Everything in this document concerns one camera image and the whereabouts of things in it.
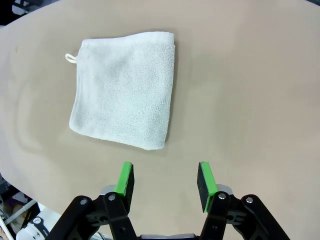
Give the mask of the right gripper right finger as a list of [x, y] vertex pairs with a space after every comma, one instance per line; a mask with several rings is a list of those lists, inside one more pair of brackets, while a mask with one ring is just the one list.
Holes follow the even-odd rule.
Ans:
[[208, 162], [198, 164], [197, 187], [202, 211], [207, 214], [200, 240], [222, 240], [227, 224], [244, 240], [289, 239], [258, 196], [248, 194], [238, 199], [229, 187], [216, 184]]

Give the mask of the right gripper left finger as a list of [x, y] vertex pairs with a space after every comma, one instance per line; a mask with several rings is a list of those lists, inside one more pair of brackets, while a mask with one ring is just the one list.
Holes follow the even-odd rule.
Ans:
[[134, 165], [124, 162], [117, 184], [95, 200], [79, 195], [63, 212], [48, 240], [89, 240], [108, 225], [114, 240], [136, 240], [128, 214], [134, 189]]

